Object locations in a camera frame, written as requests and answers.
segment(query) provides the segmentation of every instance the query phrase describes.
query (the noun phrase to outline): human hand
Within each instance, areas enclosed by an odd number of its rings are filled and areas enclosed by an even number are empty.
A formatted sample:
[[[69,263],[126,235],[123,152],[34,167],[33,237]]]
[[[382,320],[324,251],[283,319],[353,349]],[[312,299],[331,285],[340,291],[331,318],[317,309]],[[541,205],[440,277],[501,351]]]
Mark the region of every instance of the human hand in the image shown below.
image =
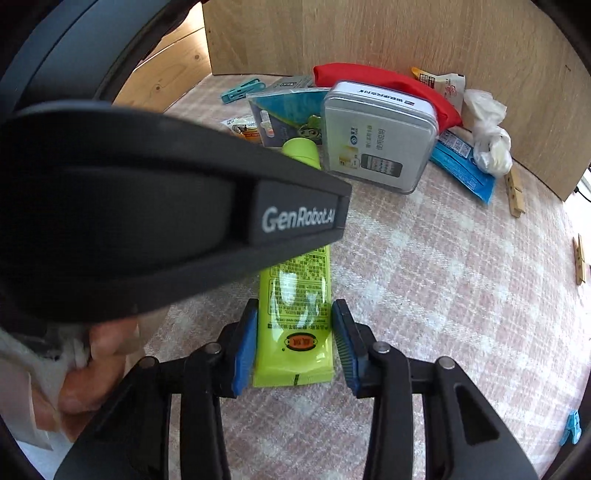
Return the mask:
[[[90,359],[86,367],[70,371],[60,390],[56,409],[33,388],[37,428],[62,429],[74,441],[121,381],[126,370],[143,355],[141,348],[166,316],[168,309],[144,317],[130,317],[93,325],[89,331]],[[148,327],[140,326],[146,319]]]

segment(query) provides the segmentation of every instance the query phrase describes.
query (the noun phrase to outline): table surface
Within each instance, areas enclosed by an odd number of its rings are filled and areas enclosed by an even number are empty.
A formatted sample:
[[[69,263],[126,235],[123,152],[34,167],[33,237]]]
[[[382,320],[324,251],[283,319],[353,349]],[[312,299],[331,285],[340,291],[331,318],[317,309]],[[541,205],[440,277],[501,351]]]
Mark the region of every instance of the table surface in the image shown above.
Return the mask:
[[[209,76],[169,110],[212,128],[249,113],[219,94],[245,76]],[[262,77],[270,81],[272,77]],[[408,196],[352,181],[344,238],[332,246],[333,298],[407,356],[450,355],[470,375],[541,475],[558,451],[589,377],[590,288],[574,282],[574,229],[563,202],[521,167],[527,213],[509,214],[498,183],[488,206],[429,163]],[[257,276],[171,307],[148,352],[187,355],[235,321]],[[247,388],[224,401],[235,479],[362,477],[372,403],[346,388],[338,359],[331,383]],[[424,435],[414,399],[414,478],[424,478]],[[178,478],[178,404],[171,478]]]

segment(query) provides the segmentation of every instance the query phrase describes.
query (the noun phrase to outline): metal screw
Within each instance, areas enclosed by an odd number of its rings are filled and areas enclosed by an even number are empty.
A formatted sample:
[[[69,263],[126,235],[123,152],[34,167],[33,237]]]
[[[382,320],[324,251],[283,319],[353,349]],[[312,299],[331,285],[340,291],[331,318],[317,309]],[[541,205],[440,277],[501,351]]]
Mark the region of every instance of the metal screw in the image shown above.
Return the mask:
[[[388,353],[390,351],[390,346],[386,342],[375,342],[374,350],[377,353]]]
[[[140,368],[152,368],[156,365],[156,359],[153,356],[145,356],[139,360],[138,365]]]
[[[205,353],[208,353],[209,355],[216,355],[221,351],[222,346],[217,342],[211,342],[205,346]]]
[[[456,366],[456,363],[453,361],[453,358],[448,356],[442,356],[439,359],[439,365],[441,365],[445,370],[451,370]]]

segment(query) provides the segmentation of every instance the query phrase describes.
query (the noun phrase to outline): blue-green card package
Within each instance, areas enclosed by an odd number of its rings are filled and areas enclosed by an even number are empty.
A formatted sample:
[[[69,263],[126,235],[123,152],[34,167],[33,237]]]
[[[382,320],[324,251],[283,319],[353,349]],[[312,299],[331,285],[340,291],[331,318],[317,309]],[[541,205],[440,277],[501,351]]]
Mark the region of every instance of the blue-green card package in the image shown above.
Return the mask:
[[[495,188],[495,178],[480,171],[474,164],[473,148],[449,130],[435,144],[431,161],[462,182],[474,195],[489,203]]]

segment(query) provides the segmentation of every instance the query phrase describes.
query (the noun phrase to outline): white sleeve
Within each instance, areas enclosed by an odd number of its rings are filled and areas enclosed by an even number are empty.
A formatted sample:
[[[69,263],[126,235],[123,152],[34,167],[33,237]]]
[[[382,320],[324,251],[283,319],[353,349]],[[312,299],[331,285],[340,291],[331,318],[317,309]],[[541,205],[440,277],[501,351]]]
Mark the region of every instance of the white sleeve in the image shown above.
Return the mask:
[[[0,414],[20,442],[51,449],[47,432],[35,425],[31,374],[22,366],[0,358]]]

